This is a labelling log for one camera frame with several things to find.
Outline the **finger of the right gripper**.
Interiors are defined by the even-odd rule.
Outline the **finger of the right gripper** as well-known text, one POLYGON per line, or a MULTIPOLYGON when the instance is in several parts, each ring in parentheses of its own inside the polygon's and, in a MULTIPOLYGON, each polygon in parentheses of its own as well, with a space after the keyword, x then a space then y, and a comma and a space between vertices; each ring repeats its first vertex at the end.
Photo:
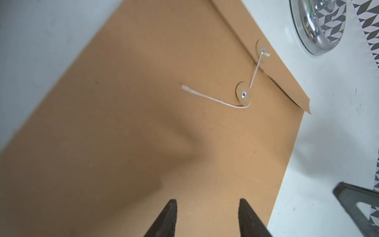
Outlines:
POLYGON ((339 182, 334 188, 333 194, 364 237, 379 236, 379 228, 372 225, 358 208, 359 203, 378 207, 379 192, 339 182))

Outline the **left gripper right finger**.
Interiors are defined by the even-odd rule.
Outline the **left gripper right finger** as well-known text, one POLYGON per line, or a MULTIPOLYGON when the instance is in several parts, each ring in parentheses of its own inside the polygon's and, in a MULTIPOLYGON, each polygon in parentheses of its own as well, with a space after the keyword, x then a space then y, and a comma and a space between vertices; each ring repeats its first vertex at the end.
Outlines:
POLYGON ((272 237, 267 227, 244 198, 239 201, 238 221, 241 237, 272 237))

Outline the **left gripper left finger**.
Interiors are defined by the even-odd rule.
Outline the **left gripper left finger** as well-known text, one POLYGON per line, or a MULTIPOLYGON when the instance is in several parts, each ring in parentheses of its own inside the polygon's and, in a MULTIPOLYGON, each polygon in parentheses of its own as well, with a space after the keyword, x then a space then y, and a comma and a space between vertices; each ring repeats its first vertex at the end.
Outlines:
POLYGON ((177 201, 170 199, 144 237, 175 237, 177 201))

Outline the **brown kraft file bag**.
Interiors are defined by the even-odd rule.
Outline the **brown kraft file bag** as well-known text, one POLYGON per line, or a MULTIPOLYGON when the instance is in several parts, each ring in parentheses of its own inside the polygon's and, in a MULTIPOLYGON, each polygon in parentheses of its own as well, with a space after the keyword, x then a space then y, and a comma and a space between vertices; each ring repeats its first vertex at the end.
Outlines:
POLYGON ((267 223, 310 99, 241 1, 125 1, 1 153, 1 236, 267 223))

